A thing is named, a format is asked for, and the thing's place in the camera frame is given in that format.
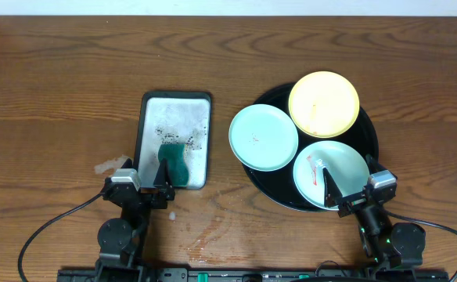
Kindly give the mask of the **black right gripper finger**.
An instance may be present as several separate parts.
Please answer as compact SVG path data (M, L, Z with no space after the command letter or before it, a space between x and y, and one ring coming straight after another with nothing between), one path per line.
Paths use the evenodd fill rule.
M337 206L337 202L343 197L343 194L340 192L327 168L322 170L322 174L324 179L324 205L327 208Z
M377 172L385 171L386 168L382 166L376 158L374 158L371 154L365 155L365 161L368 165L369 174L375 174Z

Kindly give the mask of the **green yellow sponge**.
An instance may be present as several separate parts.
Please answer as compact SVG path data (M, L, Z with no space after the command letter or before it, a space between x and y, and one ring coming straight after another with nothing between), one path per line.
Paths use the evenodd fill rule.
M162 144L158 151L159 162L167 163L167 174L174 187L187 187L189 169L185 162L186 145L184 143Z

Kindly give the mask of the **mint plate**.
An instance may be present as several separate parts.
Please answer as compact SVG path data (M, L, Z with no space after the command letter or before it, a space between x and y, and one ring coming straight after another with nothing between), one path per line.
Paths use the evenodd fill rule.
M337 141L320 141L306 146L293 165L293 180L300 195L309 203L325 210L338 207L324 205L324 179L327 168L343 196L362 191L369 169L364 158L350 146Z
M284 168L295 157L299 143L290 116L268 104L254 104L237 113L228 141L242 164L260 172Z

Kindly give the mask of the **yellow plate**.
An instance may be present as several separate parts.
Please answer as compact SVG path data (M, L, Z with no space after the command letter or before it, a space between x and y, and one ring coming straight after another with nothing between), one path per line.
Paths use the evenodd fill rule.
M344 76L316 71L292 87L288 111L302 132L325 139L345 133L354 124L360 101L355 87Z

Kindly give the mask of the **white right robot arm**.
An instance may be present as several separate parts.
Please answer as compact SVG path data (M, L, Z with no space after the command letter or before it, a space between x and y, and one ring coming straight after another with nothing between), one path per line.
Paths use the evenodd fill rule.
M327 168L322 170L325 183L324 204L338 207L338 215L354 215L366 255L375 260L364 273L370 280L394 273L397 278L415 281L414 267L423 264L425 230L415 223L393 224L383 204L396 195L398 177L371 155L365 156L374 170L362 190L351 195L340 192Z

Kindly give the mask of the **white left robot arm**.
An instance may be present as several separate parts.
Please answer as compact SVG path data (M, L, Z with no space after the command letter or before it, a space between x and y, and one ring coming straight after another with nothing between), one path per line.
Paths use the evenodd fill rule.
M168 163L160 162L151 191L142 190L132 160L105 179L103 199L121 208L121 216L100 227L97 281L155 281L157 275L142 260L150 215L154 209L167 208L175 198L175 189L168 175Z

